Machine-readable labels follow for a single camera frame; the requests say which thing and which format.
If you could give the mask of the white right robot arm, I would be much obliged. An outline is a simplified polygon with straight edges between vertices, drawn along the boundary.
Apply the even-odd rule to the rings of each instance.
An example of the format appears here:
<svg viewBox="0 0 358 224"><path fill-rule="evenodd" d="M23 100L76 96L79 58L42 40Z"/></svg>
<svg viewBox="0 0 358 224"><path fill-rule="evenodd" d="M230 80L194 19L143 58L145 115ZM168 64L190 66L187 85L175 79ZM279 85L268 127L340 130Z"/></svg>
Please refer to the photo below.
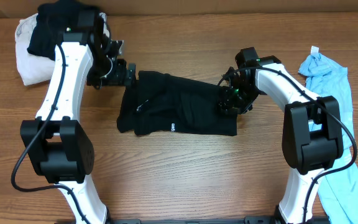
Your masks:
<svg viewBox="0 0 358 224"><path fill-rule="evenodd" d="M272 217L249 217L247 223L329 223L315 217L313 203L317 177L332 168L343 154L339 103L306 89L275 56L259 57L255 48L240 50L237 68L229 68L222 81L218 108L222 114L244 114L259 95L273 99L284 113L282 152L290 166L284 196Z"/></svg>

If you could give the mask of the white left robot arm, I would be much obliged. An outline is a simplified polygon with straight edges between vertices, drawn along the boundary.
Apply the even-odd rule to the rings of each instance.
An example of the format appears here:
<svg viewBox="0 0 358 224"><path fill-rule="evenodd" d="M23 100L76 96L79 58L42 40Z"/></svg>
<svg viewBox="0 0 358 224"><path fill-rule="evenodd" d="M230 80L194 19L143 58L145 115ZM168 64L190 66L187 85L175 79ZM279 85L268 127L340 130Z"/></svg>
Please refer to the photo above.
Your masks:
<svg viewBox="0 0 358 224"><path fill-rule="evenodd" d="M76 13L74 25L56 35L55 66L47 94L35 119L24 120L20 135L25 149L11 174L20 192L58 189L75 223L112 223L91 173L94 148L80 124L85 86L135 85L135 64L119 59L123 42L112 40L96 9Z"/></svg>

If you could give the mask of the black t-shirt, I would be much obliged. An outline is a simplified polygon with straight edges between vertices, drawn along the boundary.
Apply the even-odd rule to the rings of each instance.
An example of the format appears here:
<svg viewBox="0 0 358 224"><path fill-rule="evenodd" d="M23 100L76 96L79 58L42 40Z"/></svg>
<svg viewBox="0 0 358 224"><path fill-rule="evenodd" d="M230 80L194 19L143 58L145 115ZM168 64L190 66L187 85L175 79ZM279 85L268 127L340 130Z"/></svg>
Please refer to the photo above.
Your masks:
<svg viewBox="0 0 358 224"><path fill-rule="evenodd" d="M126 88L117 128L138 136L156 131L235 136L237 116L218 108L221 88L167 73L140 71Z"/></svg>

